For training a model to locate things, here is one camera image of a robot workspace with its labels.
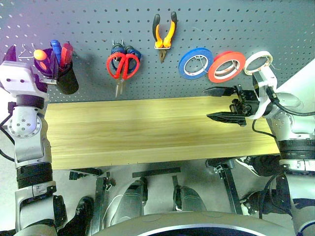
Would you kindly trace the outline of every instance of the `gray floor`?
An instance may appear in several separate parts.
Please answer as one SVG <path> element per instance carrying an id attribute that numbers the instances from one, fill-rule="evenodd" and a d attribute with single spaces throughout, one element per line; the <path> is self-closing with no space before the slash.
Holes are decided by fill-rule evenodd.
<path id="1" fill-rule="evenodd" d="M 13 146 L 4 135 L 0 134 L 1 149 L 13 156 Z M 16 171 L 14 164 L 4 158 L 0 158 L 0 231 L 14 228 Z M 164 162 L 151 164 L 136 164 L 127 166 L 102 167 L 104 171 L 110 171 L 111 177 L 117 185 L 110 190 L 110 201 L 123 194 L 126 188 L 137 178 L 132 178 L 133 172 L 180 167 L 181 172 L 148 177 L 149 196 L 145 206 L 145 214 L 168 212 L 173 208 L 173 182 L 172 175 L 177 175 L 180 185 L 186 185 L 195 189 L 203 199 L 207 210 L 231 212 L 224 183 L 218 175 L 211 175 L 205 168 L 205 160 Z M 239 197 L 242 198 L 249 191 L 261 190 L 268 178 L 256 177 L 246 168 L 235 164 L 232 170 Z M 95 195 L 95 177 L 84 177 L 78 180 L 68 180 L 69 171 L 54 171 L 54 180 L 57 182 L 57 193 L 63 195 L 66 205 L 68 220 L 75 213 L 75 208 L 83 196 Z M 106 219 L 109 222 L 113 217 L 121 197 L 117 197 L 110 206 Z M 268 214 L 264 219 L 279 225 L 293 229 L 291 217 L 288 215 Z"/>

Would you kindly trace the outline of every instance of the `white tape roll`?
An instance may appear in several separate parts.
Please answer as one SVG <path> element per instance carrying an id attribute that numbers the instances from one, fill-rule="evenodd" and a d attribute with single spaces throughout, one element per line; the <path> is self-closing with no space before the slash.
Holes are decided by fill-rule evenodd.
<path id="1" fill-rule="evenodd" d="M 261 67 L 255 70 L 247 70 L 247 67 L 249 66 L 249 64 L 251 64 L 254 60 L 258 58 L 266 58 L 267 60 Z M 272 63 L 272 60 L 273 60 L 273 57 L 268 51 L 261 51 L 261 52 L 255 53 L 251 55 L 249 58 L 247 58 L 245 62 L 245 66 L 244 66 L 244 72 L 247 75 L 252 75 L 254 72 L 261 70 L 263 67 L 270 66 L 270 64 Z"/>

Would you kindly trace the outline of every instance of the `orange pliers handle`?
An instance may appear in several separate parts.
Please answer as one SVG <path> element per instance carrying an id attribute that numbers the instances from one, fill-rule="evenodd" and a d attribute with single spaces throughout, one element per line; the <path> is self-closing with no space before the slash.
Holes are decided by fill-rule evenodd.
<path id="1" fill-rule="evenodd" d="M 159 21 L 160 21 L 160 16 L 159 14 L 156 14 L 154 19 L 153 19 L 153 26 L 152 26 L 152 32 L 153 32 L 153 37 L 155 39 L 155 47 L 156 48 L 162 48 L 163 46 L 165 48 L 171 47 L 171 41 L 172 37 L 176 31 L 176 26 L 177 26 L 177 15 L 175 11 L 171 12 L 171 26 L 169 29 L 169 32 L 167 36 L 165 37 L 164 41 L 162 41 L 160 35 L 159 35 Z"/>
<path id="2" fill-rule="evenodd" d="M 111 61 L 113 59 L 116 58 L 120 58 L 120 62 L 119 65 L 117 66 L 117 70 L 116 70 L 116 74 L 113 74 L 110 70 L 110 65 L 111 65 Z M 129 68 L 129 61 L 130 59 L 134 59 L 136 61 L 136 67 L 134 69 L 134 71 L 132 71 L 130 74 L 128 74 L 128 68 Z M 108 70 L 108 73 L 114 78 L 114 79 L 118 79 L 121 75 L 121 72 L 123 70 L 123 79 L 124 80 L 128 80 L 130 79 L 132 76 L 134 76 L 134 74 L 138 71 L 140 66 L 140 61 L 138 59 L 138 57 L 134 54 L 123 54 L 123 53 L 114 53 L 112 55 L 110 55 L 107 59 L 107 63 L 106 63 L 106 67 Z"/>

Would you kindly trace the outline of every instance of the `wooden board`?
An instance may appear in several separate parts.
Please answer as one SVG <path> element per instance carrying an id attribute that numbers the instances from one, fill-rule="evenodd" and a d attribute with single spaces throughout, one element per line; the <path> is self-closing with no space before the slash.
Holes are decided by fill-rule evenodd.
<path id="1" fill-rule="evenodd" d="M 273 138 L 213 121 L 231 97 L 49 104 L 53 169 L 278 153 Z M 265 119 L 256 128 L 270 132 Z"/>

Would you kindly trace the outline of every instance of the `pegboard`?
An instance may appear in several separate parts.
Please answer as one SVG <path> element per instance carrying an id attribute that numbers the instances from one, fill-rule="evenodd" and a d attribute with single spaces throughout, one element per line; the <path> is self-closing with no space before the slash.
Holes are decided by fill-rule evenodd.
<path id="1" fill-rule="evenodd" d="M 106 59 L 112 40 L 121 39 L 139 50 L 142 59 L 139 71 L 127 81 L 118 99 L 203 96 L 208 87 L 236 84 L 251 89 L 252 78 L 243 72 L 221 84 L 210 83 L 207 76 L 182 78 L 179 61 L 197 47 L 209 49 L 214 56 L 239 51 L 246 58 L 269 51 L 281 85 L 314 58 L 314 8 L 314 0 L 3 0 L 0 54 L 12 44 L 19 54 L 22 43 L 31 50 L 31 43 L 45 49 L 52 39 L 70 41 L 80 88 L 75 94 L 63 95 L 49 86 L 52 103 L 115 100 L 116 82 L 107 73 Z M 159 13 L 164 38 L 171 11 L 177 12 L 177 30 L 161 64 L 154 49 L 152 21 Z"/>

